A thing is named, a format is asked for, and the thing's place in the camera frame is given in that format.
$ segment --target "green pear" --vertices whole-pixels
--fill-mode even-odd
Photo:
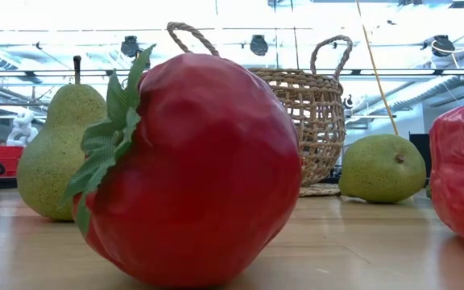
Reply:
[[[23,201],[39,215],[72,221],[72,204],[59,206],[65,188],[84,163],[80,148],[85,129],[106,117],[106,102],[90,85],[80,84],[80,57],[75,56],[75,84],[60,88],[48,108],[43,129],[24,149],[17,167]]]
[[[415,145],[397,135],[364,137],[342,161],[342,195],[373,203],[403,201],[425,186],[425,161]]]

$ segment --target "red bell pepper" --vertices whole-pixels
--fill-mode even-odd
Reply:
[[[429,135],[434,209],[453,232],[464,238],[464,106],[438,117]]]
[[[88,158],[66,197],[86,242],[125,273],[163,287],[224,284],[296,204],[296,130],[238,64],[188,53],[141,77],[149,53],[126,89],[111,77],[108,118],[85,132]]]

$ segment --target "wooden table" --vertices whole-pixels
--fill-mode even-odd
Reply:
[[[96,255],[69,223],[0,191],[0,289],[151,289]],[[283,232],[224,289],[464,290],[464,241],[423,193],[403,205],[300,199]]]

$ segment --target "white ceiling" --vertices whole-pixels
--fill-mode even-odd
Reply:
[[[334,35],[348,35],[355,48],[346,68],[371,68],[361,21],[353,3],[311,3],[277,8],[267,0],[122,0],[105,3],[94,0],[0,0],[0,56],[19,70],[65,70],[74,55],[82,56],[82,69],[129,68],[131,59],[119,50],[127,35],[136,35],[143,48],[157,44],[152,65],[173,57],[181,50],[165,31],[170,21],[186,22],[200,28],[221,55],[243,65],[274,65],[281,68],[309,68],[314,46]],[[432,57],[421,44],[435,35],[448,35],[456,49],[464,48],[464,9],[448,5],[397,6],[362,3],[362,13],[379,68],[419,68],[430,61],[437,67],[452,64],[452,58]],[[387,23],[391,20],[396,25]],[[194,52],[205,49],[187,32],[178,36]],[[255,56],[248,45],[252,35],[264,35],[270,45],[265,56]],[[40,51],[35,45],[40,43]],[[318,68],[335,68],[344,46],[331,46],[318,53]],[[36,93],[47,101],[59,83],[68,78],[42,78]],[[84,82],[105,84],[104,77],[86,77]],[[373,81],[343,81],[346,95],[374,96],[379,89]],[[402,81],[385,81],[387,91]],[[30,84],[16,78],[0,79],[0,85],[31,95]],[[105,85],[96,85],[105,94]]]

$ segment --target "wicker basket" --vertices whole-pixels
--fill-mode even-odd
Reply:
[[[185,23],[169,23],[169,35],[184,52],[191,51],[175,35],[174,30],[190,32],[212,55],[219,56],[216,48],[196,28]],[[346,41],[347,48],[333,77],[317,75],[315,61],[318,50],[338,40]],[[341,99],[343,88],[338,78],[351,51],[350,38],[339,35],[316,46],[311,55],[312,73],[299,69],[250,69],[270,85],[295,123],[303,165],[302,186],[316,184],[327,177],[340,155],[346,131]]]

